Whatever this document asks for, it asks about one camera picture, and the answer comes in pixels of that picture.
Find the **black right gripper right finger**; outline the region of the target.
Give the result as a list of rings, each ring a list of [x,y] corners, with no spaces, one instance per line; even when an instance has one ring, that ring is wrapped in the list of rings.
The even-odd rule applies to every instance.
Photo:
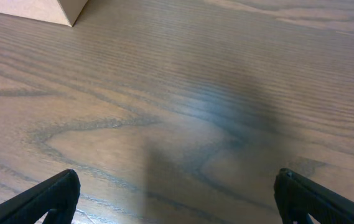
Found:
[[[354,202],[287,168],[276,176],[274,198],[283,224],[354,224]]]

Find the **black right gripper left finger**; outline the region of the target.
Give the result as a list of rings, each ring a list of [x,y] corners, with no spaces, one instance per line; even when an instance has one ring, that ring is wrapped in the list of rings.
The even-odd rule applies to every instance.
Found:
[[[71,224],[80,196],[80,181],[72,169],[33,186],[0,204],[0,224]]]

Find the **cardboard box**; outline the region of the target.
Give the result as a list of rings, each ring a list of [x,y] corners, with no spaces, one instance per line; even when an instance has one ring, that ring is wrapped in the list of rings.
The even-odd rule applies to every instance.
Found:
[[[0,13],[72,27],[87,0],[0,0]]]

